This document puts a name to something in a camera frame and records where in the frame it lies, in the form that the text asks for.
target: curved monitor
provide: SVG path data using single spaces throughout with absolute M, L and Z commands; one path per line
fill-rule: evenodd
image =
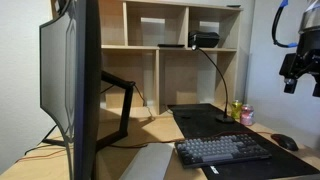
M 67 1 L 56 19 L 40 26 L 40 106 L 62 134 L 70 179 L 91 176 L 99 121 L 100 64 L 97 0 Z

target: drink can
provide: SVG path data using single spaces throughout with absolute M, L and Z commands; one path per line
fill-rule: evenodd
M 240 123 L 246 126 L 251 126 L 254 123 L 253 106 L 244 104 L 241 108 Z
M 240 119 L 242 103 L 239 100 L 232 102 L 231 117 L 234 119 Z

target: gray keyboard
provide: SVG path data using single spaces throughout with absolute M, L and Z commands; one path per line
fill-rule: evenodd
M 260 160 L 271 154 L 247 134 L 186 139 L 175 142 L 184 168 Z

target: mouse pad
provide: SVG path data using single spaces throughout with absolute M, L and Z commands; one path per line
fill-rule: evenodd
M 223 111 L 211 104 L 169 105 L 168 107 L 186 138 L 212 136 L 221 132 L 253 132 L 238 122 L 233 124 L 217 122 L 215 116 L 222 114 Z M 215 171 L 211 167 L 203 167 L 202 170 L 208 179 L 274 179 L 320 172 L 259 134 L 249 135 L 260 146 L 267 149 L 272 154 L 272 158 L 218 165 L 214 167 Z

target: monitor stand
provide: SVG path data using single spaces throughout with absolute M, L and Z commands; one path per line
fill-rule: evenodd
M 119 126 L 118 131 L 98 140 L 97 144 L 96 144 L 96 152 L 98 152 L 101 149 L 103 149 L 104 147 L 128 136 L 127 129 L 128 129 L 128 123 L 129 123 L 129 117 L 130 117 L 131 102 L 132 102 L 132 96 L 133 96 L 133 87 L 136 84 L 133 81 L 125 81 L 125 80 L 120 79 L 120 78 L 118 78 L 112 74 L 109 74 L 105 71 L 102 71 L 102 73 L 101 73 L 101 80 L 124 89 L 125 96 L 124 96 L 120 126 Z M 46 144 L 65 147 L 64 141 L 47 139 L 48 135 L 54 130 L 55 127 L 53 127 L 50 130 L 50 132 L 47 134 L 47 136 L 41 142 L 46 143 Z

